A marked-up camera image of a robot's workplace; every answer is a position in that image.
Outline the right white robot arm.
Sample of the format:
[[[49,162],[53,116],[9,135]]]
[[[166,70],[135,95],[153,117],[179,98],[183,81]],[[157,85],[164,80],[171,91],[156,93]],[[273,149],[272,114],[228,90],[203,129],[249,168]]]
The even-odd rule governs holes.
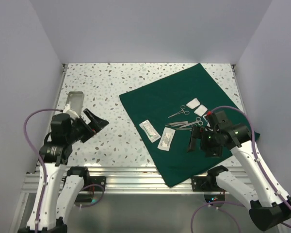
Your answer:
[[[223,148],[228,148],[252,184],[249,187],[225,166],[216,166],[207,172],[206,185],[210,190],[229,192],[248,210],[251,220],[261,231],[291,218],[291,196],[265,164],[245,125],[223,126],[214,131],[194,125],[189,152],[195,149],[197,140],[200,140],[200,149],[209,157],[221,155]]]

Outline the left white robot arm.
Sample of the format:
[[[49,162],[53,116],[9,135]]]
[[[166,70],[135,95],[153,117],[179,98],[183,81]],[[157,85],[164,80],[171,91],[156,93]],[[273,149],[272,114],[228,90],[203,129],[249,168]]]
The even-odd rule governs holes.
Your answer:
[[[40,150],[35,151],[40,166],[34,206],[26,226],[18,232],[65,233],[73,206],[91,207],[102,199],[99,197],[87,205],[76,203],[81,191],[104,192],[105,187],[101,182],[91,180],[89,169],[85,166],[66,168],[73,144],[87,142],[109,124],[88,109],[83,113],[89,118],[89,123],[70,107],[56,110],[52,117],[50,132]]]

